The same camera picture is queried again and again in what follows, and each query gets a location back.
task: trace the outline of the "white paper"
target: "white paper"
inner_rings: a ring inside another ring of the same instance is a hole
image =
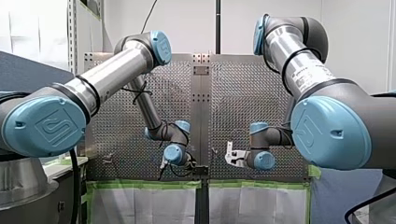
[[[12,53],[9,15],[7,11],[0,11],[0,50]]]
[[[90,15],[91,49],[93,52],[103,51],[102,21]]]
[[[59,25],[66,20],[65,10],[39,16],[41,62],[67,62],[67,29]]]
[[[36,15],[9,12],[12,53],[33,61],[39,61],[40,39]]]

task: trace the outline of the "metal pole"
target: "metal pole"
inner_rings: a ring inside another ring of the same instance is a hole
[[[221,16],[221,1],[216,0],[216,54],[220,54],[220,16]]]

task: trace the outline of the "metal bracket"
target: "metal bracket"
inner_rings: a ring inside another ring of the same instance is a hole
[[[227,153],[224,158],[228,164],[236,167],[246,167],[248,168],[247,160],[248,154],[250,152],[246,150],[233,150],[233,142],[227,143]]]
[[[195,76],[209,76],[209,66],[194,66]]]
[[[207,166],[196,166],[192,171],[193,175],[208,175],[209,168]]]

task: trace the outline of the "gray metal cylinder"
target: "gray metal cylinder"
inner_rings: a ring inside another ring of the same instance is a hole
[[[310,50],[298,55],[293,53],[305,48],[303,34],[291,25],[282,25],[268,34],[267,48],[279,72],[286,67],[286,85],[297,100],[318,84],[335,79],[335,76]]]
[[[80,76],[96,89],[100,102],[104,103],[124,85],[153,66],[154,60],[150,50],[141,42],[131,40],[128,42],[128,48]],[[88,83],[76,77],[64,86],[87,106],[91,114],[96,111],[98,105],[95,91]]]

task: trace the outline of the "white wall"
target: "white wall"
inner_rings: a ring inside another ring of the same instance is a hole
[[[392,2],[223,0],[221,53],[252,54],[254,26],[264,13],[312,17],[327,30],[330,44],[327,65],[336,76],[356,81],[369,93],[396,89],[395,4]],[[122,37],[140,33],[152,3],[105,0],[104,50],[112,51]],[[175,53],[214,52],[215,3],[215,0],[158,1],[146,30],[165,31]]]
[[[388,89],[391,2],[323,0],[322,22],[329,37],[328,67],[369,93]]]
[[[312,17],[320,21],[321,0],[221,1],[221,53],[253,54],[256,21],[265,13],[274,17]]]
[[[113,51],[127,35],[140,34],[151,0],[105,0],[105,51]],[[209,52],[215,49],[215,1],[159,0],[146,31],[162,30],[173,52]]]

